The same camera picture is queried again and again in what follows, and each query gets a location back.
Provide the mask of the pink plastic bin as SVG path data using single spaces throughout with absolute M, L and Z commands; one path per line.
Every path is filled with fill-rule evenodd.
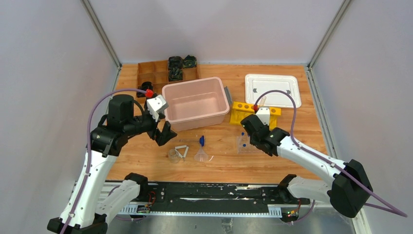
M 162 95 L 169 105 L 166 121 L 176 132 L 221 124 L 230 110 L 219 77 L 168 84 Z

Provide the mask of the white plastic lid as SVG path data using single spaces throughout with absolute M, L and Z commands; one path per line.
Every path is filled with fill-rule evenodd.
M 281 90 L 293 98 L 297 108 L 301 107 L 299 84 L 295 76 L 247 74 L 244 84 L 245 102 L 248 104 L 254 104 L 257 98 L 267 91 Z M 293 108 L 291 100 L 286 95 L 278 92 L 265 95 L 264 105 Z

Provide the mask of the clear plastic funnel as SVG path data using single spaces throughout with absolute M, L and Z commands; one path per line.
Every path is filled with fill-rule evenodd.
M 203 148 L 200 147 L 198 152 L 194 156 L 194 160 L 198 162 L 206 162 L 209 160 L 209 156 L 205 153 Z

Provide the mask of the yellow test tube rack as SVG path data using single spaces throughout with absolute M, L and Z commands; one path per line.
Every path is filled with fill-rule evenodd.
M 269 119 L 269 128 L 270 130 L 277 127 L 277 119 L 281 116 L 282 110 L 276 107 L 269 107 L 270 119 Z M 253 104 L 243 103 L 243 102 L 233 102 L 230 124 L 241 125 L 241 121 L 254 113 Z

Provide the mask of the small glass beaker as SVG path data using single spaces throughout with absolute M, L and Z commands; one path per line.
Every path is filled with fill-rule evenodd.
M 168 151 L 168 159 L 171 163 L 178 163 L 180 161 L 179 152 L 176 149 L 170 149 Z

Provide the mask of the blue capped glass rod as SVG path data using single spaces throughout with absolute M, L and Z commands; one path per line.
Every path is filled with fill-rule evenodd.
M 200 137 L 197 138 L 191 138 L 191 139 L 179 139 L 179 142 L 196 142 L 199 143 L 201 145 L 201 147 L 205 146 L 205 136 L 202 135 Z

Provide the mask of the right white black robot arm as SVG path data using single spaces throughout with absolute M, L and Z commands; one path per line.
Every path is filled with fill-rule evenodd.
M 307 149 L 287 131 L 278 127 L 270 130 L 256 115 L 247 116 L 241 125 L 257 149 L 286 158 L 319 177 L 314 180 L 288 174 L 279 183 L 278 197 L 283 203 L 307 198 L 329 203 L 341 215 L 354 218 L 369 199 L 372 186 L 360 162 L 345 162 Z

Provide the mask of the white clay triangle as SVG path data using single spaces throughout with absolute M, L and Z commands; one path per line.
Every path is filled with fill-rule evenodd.
M 188 151 L 189 151 L 189 146 L 187 145 L 181 145 L 181 146 L 176 146 L 175 148 L 176 153 L 178 154 L 178 156 L 180 157 L 180 159 L 182 159 L 183 161 L 186 160 Z

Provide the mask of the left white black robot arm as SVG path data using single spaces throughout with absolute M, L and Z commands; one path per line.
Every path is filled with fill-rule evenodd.
M 137 135 L 147 134 L 163 146 L 176 137 L 169 122 L 158 128 L 168 103 L 162 95 L 147 94 L 144 105 L 133 96 L 119 94 L 108 103 L 108 112 L 95 129 L 87 129 L 87 151 L 73 194 L 59 217 L 49 220 L 47 229 L 56 234 L 104 234 L 118 213 L 133 199 L 144 201 L 149 196 L 148 179 L 128 174 L 104 200 L 99 196 L 107 175 L 122 148 Z M 141 115 L 134 114 L 139 107 Z

